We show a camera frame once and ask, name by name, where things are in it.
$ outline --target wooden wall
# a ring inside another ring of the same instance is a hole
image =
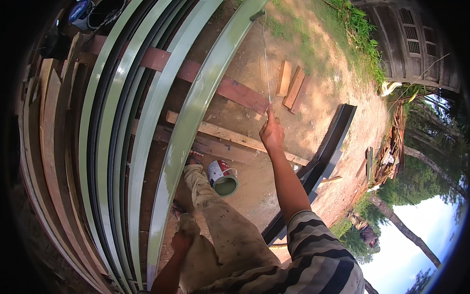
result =
[[[372,36],[379,43],[385,76],[390,81],[416,81],[459,92],[452,54],[437,61],[450,52],[446,37],[433,22],[433,16],[418,3],[413,0],[352,0],[351,3],[364,10],[377,27]]]

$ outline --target open paint can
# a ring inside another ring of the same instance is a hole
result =
[[[216,160],[207,167],[211,187],[221,197],[230,196],[238,189],[238,172],[228,166],[225,160]]]

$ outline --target sandy soil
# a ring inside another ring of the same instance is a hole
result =
[[[335,220],[342,217],[344,211],[354,201],[357,201],[358,194],[364,188],[364,186],[361,187],[361,184],[365,178],[365,172],[359,178],[355,178],[355,175],[364,159],[366,148],[368,146],[379,147],[388,118],[387,109],[382,99],[376,95],[372,81],[364,84],[357,78],[354,71],[348,69],[344,54],[337,48],[334,40],[323,30],[314,12],[305,9],[300,1],[289,0],[287,2],[295,7],[296,13],[302,13],[303,17],[308,19],[308,25],[322,36],[321,50],[317,52],[319,54],[325,54],[326,52],[329,54],[329,63],[334,68],[334,74],[324,79],[314,79],[310,86],[308,99],[301,106],[300,113],[298,115],[290,113],[287,108],[281,105],[282,98],[274,95],[282,60],[287,59],[292,62],[294,70],[298,65],[304,67],[302,59],[296,54],[299,41],[294,39],[294,42],[288,42],[275,39],[270,30],[266,28],[271,97],[273,97],[276,116],[281,119],[284,126],[286,134],[285,150],[308,160],[314,159],[339,106],[343,103],[358,106],[341,149],[344,153],[331,175],[340,175],[343,180],[328,183],[317,189],[318,197],[312,204],[314,212],[324,220],[327,226],[331,226]],[[221,28],[234,12],[234,1],[225,1],[223,5],[223,11],[219,12],[217,18],[211,17],[209,23],[197,38],[187,56],[188,59],[199,63],[202,63],[205,59],[212,44],[220,34]],[[277,12],[271,3],[268,3],[266,9],[268,15],[276,16]],[[262,22],[260,19],[255,21],[243,40],[227,69],[226,75],[267,97]],[[171,126],[164,119],[166,110],[171,109],[179,112],[189,87],[190,84],[185,81],[175,81],[165,103],[159,124]],[[204,120],[259,140],[258,132],[265,118],[250,109],[215,95]],[[141,214],[143,273],[145,273],[143,265],[146,262],[148,224],[158,173],[165,155],[164,148],[164,144],[153,144],[147,164]],[[205,156],[203,163],[208,164],[215,159],[217,158]],[[257,155],[251,165],[238,162],[230,162],[230,165],[238,170],[240,187],[235,194],[226,197],[224,200],[252,221],[260,230],[263,230],[279,211],[274,175],[269,157],[267,154],[261,153]],[[175,197],[178,201],[190,206],[190,191],[183,181],[180,181]],[[196,215],[196,219],[200,223],[201,234],[210,238],[203,218]],[[166,264],[172,255],[170,242],[174,234],[175,224],[174,218],[171,218],[168,222],[159,269]]]

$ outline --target stack of wood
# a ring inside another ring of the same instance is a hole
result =
[[[281,63],[281,70],[279,71],[276,96],[284,97],[282,104],[287,107],[291,113],[297,114],[307,95],[311,77],[305,76],[302,68],[297,66],[292,81],[290,81],[291,72],[292,64],[284,60]]]
[[[405,131],[405,111],[403,103],[393,113],[390,134],[380,149],[375,171],[374,186],[384,184],[388,178],[395,179],[404,160],[403,133]]]

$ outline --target tree trunk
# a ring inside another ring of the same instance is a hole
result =
[[[372,202],[377,208],[380,210],[381,213],[383,213],[396,227],[400,232],[405,235],[408,239],[411,240],[411,242],[415,243],[416,246],[421,248],[423,253],[432,261],[432,263],[439,268],[441,265],[439,258],[429,249],[429,247],[424,243],[424,241],[415,235],[409,228],[407,228],[404,223],[401,221],[401,219],[398,218],[398,216],[388,207],[388,205],[380,199],[377,195],[371,194],[369,196],[369,201]]]
[[[418,106],[421,110],[423,110],[427,116],[429,117],[429,120],[438,128],[440,128],[442,131],[447,133],[449,136],[453,137],[455,140],[457,139],[462,139],[463,134],[461,134],[459,131],[453,129],[451,126],[445,125],[438,117],[437,115],[429,109],[427,105],[424,105],[423,103],[416,103],[416,106]]]
[[[379,294],[366,279],[364,279],[364,287],[369,294]]]
[[[404,152],[406,155],[413,156],[427,164],[435,173],[440,175],[449,185],[458,191],[464,198],[466,198],[465,190],[454,181],[442,168],[440,168],[434,161],[429,159],[426,155],[422,154],[416,149],[405,146]]]
[[[431,147],[432,149],[436,150],[437,152],[439,152],[440,154],[444,155],[444,156],[447,156],[444,151],[442,149],[440,149],[438,146],[436,146],[435,144],[433,144],[432,142],[426,140],[426,138],[424,138],[423,136],[421,136],[418,132],[414,131],[413,129],[411,128],[406,128],[405,130],[408,130],[409,132],[406,132],[406,135],[418,140],[418,141],[421,141],[423,142],[424,144],[428,145],[429,147]]]

